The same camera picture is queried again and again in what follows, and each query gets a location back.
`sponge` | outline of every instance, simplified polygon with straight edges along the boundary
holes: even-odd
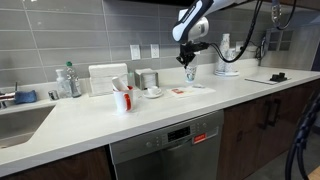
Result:
[[[35,90],[30,92],[17,91],[14,98],[15,104],[32,103],[37,101],[37,94]]]

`cabinet door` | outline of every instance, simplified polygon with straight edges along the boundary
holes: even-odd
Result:
[[[289,149],[302,111],[314,90],[309,83],[273,94],[269,126],[262,133],[258,168]]]
[[[256,170],[262,132],[257,123],[267,115],[267,99],[259,98],[225,110],[218,180],[240,180]]]
[[[65,159],[28,169],[4,180],[111,180],[104,148],[90,150]]]

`white plate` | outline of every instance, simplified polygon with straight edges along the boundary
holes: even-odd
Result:
[[[160,92],[158,94],[150,94],[148,91],[143,91],[143,96],[149,99],[154,99],[154,98],[158,98],[160,96],[162,96],[163,93],[160,90]]]
[[[239,76],[239,71],[233,71],[233,72],[221,72],[216,70],[215,74],[218,76]]]

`sink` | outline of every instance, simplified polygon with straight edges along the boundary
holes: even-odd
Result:
[[[0,149],[27,142],[54,106],[0,115]]]

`cabinet handle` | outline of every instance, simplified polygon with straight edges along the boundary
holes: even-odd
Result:
[[[266,130],[267,126],[268,126],[269,115],[270,115],[270,110],[271,110],[271,102],[270,101],[266,101],[264,105],[267,107],[267,114],[266,114],[266,117],[264,119],[263,124],[259,123],[258,126],[259,126],[260,129]]]
[[[279,115],[279,109],[281,107],[281,100],[280,99],[275,99],[274,103],[277,105],[276,111],[275,111],[274,116],[273,116],[273,121],[269,122],[269,125],[272,126],[272,127],[274,127],[276,125],[276,123],[277,123],[277,119],[278,119],[278,115]]]

